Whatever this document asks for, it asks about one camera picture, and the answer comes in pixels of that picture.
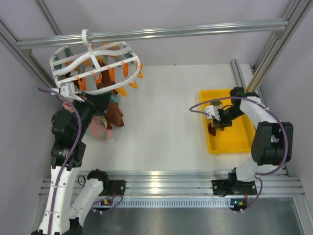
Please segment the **pink patterned sock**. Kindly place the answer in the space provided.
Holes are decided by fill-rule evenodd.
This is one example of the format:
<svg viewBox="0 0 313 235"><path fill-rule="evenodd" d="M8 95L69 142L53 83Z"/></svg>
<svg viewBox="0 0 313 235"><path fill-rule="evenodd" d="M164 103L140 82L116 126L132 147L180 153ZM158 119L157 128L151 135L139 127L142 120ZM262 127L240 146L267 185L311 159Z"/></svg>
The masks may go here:
<svg viewBox="0 0 313 235"><path fill-rule="evenodd" d="M86 135L102 142L112 142L113 133L103 125L100 116L94 116L87 131Z"/></svg>

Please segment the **white round clip hanger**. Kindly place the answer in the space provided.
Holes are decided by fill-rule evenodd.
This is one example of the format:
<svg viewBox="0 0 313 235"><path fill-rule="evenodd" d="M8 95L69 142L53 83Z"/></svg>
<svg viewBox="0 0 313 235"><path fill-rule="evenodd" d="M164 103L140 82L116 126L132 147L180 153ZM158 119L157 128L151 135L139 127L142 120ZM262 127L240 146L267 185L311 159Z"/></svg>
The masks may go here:
<svg viewBox="0 0 313 235"><path fill-rule="evenodd" d="M136 79L142 79L144 67L137 54L126 42L104 43L94 47L83 43L86 52L70 54L68 46L57 49L50 57L49 64L57 88L61 83L73 82L75 90L89 94L102 94L115 91L127 96L125 86L138 88ZM101 82L100 72L108 70L115 85L97 89Z"/></svg>

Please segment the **tan brown sock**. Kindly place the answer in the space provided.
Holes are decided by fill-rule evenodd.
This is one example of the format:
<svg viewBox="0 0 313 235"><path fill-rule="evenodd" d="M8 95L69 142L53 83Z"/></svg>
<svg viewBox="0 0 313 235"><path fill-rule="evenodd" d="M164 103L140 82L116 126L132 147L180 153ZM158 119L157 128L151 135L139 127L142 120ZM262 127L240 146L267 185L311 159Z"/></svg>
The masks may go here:
<svg viewBox="0 0 313 235"><path fill-rule="evenodd" d="M102 123L103 123L103 125L105 126L106 129L112 130L111 124L105 119L104 116L100 116L100 119L101 119L101 121L102 121Z"/></svg>

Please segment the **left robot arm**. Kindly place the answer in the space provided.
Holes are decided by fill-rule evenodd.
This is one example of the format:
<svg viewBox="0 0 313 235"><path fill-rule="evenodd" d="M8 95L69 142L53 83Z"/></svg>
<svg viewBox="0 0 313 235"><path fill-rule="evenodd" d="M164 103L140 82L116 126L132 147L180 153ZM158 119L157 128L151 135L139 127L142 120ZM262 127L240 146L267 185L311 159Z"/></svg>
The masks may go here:
<svg viewBox="0 0 313 235"><path fill-rule="evenodd" d="M109 192L106 172L91 171L75 200L72 194L82 166L86 145L82 138L94 117L107 110L111 93L79 94L80 101L66 101L71 111L58 110L51 119L55 142L51 150L51 181L46 209L34 235L81 235L95 199Z"/></svg>

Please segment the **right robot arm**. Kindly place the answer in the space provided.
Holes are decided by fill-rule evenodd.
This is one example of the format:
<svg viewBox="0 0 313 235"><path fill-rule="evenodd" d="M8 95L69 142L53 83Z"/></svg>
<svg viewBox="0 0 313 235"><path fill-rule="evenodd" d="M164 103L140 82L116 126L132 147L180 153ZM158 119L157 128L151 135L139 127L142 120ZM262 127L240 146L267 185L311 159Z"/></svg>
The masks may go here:
<svg viewBox="0 0 313 235"><path fill-rule="evenodd" d="M228 108L213 108L213 126L216 129L231 127L233 120L246 115L255 128L251 156L232 169L226 180L212 182L214 195L256 195L255 179L277 172L291 159L293 125L282 122L261 103L255 92L245 92L241 87L230 91Z"/></svg>

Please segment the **brown sock on hanger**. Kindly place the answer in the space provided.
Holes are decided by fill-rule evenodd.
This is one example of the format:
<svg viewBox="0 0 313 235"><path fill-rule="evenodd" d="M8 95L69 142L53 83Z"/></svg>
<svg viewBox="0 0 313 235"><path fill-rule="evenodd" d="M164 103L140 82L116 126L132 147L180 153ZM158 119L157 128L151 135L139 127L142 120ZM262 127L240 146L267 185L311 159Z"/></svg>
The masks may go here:
<svg viewBox="0 0 313 235"><path fill-rule="evenodd" d="M114 81L111 81L108 70L100 72L101 82L96 83L97 89L106 88L111 85L115 85ZM123 113L118 107L117 101L110 100L107 112L104 115L107 123L108 129L112 129L111 125L115 125L116 127L123 127Z"/></svg>

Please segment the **yellow plastic bin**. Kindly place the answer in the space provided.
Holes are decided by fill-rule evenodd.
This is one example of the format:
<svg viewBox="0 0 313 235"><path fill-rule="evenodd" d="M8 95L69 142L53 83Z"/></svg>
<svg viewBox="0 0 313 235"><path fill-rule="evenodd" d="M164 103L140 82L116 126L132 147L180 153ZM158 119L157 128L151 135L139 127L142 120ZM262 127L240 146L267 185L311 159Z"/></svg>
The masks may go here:
<svg viewBox="0 0 313 235"><path fill-rule="evenodd" d="M201 90L200 102L228 97L231 89ZM212 120L202 117L208 151L212 154L249 152L255 135L255 128L247 115L242 115L232 121L231 127L223 131L216 129L216 135L208 132L208 126Z"/></svg>

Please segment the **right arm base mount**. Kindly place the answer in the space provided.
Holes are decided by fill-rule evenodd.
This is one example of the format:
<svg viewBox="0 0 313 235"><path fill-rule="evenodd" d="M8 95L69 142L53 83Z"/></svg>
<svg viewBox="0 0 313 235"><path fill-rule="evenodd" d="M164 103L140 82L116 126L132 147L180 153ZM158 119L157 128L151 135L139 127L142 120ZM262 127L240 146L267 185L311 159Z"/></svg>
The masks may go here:
<svg viewBox="0 0 313 235"><path fill-rule="evenodd" d="M212 181L213 194L215 196L226 197L233 195L257 195L257 188L254 181L242 182L229 180L213 180Z"/></svg>

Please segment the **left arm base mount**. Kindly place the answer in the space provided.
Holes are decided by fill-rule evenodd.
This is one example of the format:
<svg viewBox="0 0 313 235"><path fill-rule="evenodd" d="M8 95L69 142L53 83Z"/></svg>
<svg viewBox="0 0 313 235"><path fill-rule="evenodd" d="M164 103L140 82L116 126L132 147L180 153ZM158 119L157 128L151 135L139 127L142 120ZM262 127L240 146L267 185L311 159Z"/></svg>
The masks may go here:
<svg viewBox="0 0 313 235"><path fill-rule="evenodd" d="M108 196L112 195L124 195L126 190L125 180L110 180L110 186L106 193Z"/></svg>

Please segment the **aluminium top rail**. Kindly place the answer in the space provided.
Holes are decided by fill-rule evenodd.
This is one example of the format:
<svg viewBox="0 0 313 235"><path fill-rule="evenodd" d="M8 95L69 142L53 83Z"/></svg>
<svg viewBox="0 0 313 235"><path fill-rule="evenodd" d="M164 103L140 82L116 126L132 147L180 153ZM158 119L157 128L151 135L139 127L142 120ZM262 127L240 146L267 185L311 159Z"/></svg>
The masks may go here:
<svg viewBox="0 0 313 235"><path fill-rule="evenodd" d="M24 38L17 41L21 49L68 46L83 43L136 41L148 39L207 36L250 32L284 31L289 21L285 18L238 23L216 23L192 26L148 28L115 32L92 33L83 29L80 34Z"/></svg>

